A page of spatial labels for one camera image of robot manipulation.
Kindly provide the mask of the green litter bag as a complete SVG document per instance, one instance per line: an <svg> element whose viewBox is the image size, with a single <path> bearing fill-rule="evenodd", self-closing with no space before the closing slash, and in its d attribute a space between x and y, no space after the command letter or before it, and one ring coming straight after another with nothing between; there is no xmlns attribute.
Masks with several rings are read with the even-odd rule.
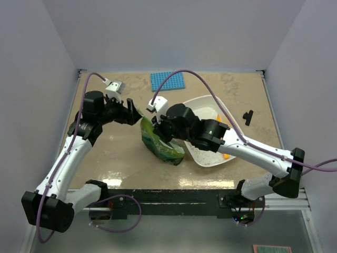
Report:
<svg viewBox="0 0 337 253"><path fill-rule="evenodd" d="M140 121L141 139L145 146L160 160L165 163L177 166L185 157L185 150L182 145L171 140L168 143L163 142L158 135L153 133L154 127L149 118L138 110L142 119Z"/></svg>

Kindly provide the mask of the white litter box tray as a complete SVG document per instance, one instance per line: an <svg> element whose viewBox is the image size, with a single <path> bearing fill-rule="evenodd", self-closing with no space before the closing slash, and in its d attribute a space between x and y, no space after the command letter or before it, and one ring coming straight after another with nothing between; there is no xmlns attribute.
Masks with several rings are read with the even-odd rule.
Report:
<svg viewBox="0 0 337 253"><path fill-rule="evenodd" d="M217 115L219 114L222 118L222 123L227 124L230 128L232 128L232 124L219 108L216 101L213 99L211 95L199 96L197 98L193 98L183 102L186 107L189 107L199 119L213 119L217 120ZM193 160L202 167L213 167L218 166L223 163L229 162L235 158L235 156L229 155L230 158L224 160L223 154L214 153L212 151L202 151L192 146L189 142L184 141L187 150L189 151Z"/></svg>

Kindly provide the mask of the orange plastic scoop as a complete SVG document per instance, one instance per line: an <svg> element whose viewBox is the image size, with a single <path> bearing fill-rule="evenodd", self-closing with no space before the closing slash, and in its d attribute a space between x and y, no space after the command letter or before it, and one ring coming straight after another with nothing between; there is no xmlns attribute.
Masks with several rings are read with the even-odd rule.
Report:
<svg viewBox="0 0 337 253"><path fill-rule="evenodd" d="M221 118L221 116L218 114L217 115L217 118L216 118L219 122L222 122L222 118ZM227 159L229 159L230 158L230 156L228 155L228 154L226 154L226 153L224 153L223 154L223 158L224 158L224 160L227 160Z"/></svg>

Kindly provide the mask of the black bag clip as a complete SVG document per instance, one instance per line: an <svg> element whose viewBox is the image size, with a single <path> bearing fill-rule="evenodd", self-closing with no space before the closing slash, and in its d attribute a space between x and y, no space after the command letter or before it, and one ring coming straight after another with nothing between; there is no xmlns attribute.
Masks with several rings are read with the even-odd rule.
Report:
<svg viewBox="0 0 337 253"><path fill-rule="evenodd" d="M245 120L246 126L249 126L251 124L253 113L254 113L253 110L249 110L248 112L245 112L243 114L242 118Z"/></svg>

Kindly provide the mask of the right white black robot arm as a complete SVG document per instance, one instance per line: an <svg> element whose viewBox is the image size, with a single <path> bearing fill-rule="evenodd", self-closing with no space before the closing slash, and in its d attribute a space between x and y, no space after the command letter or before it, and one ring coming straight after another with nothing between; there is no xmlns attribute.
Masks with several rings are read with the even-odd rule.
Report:
<svg viewBox="0 0 337 253"><path fill-rule="evenodd" d="M153 132L163 142L183 140L200 150L233 155L267 171L259 178L239 182L234 195L238 206L247 207L253 200L272 193L298 197L303 150L277 149L252 139L243 141L233 128L217 120L201 120L182 103L173 106L149 103L147 110L156 114L152 118Z"/></svg>

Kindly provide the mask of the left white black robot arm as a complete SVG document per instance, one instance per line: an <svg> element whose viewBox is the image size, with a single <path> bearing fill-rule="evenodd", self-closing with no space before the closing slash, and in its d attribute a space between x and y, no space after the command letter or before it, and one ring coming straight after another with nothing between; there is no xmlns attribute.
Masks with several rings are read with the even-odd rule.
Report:
<svg viewBox="0 0 337 253"><path fill-rule="evenodd" d="M94 203L109 201L107 184L89 180L79 190L68 191L72 178L85 156L103 132L103 126L117 122L134 125L141 114L132 99L125 102L100 91L87 92L70 125L64 147L42 183L33 192L25 192L21 202L29 224L56 232L65 232L74 216Z"/></svg>

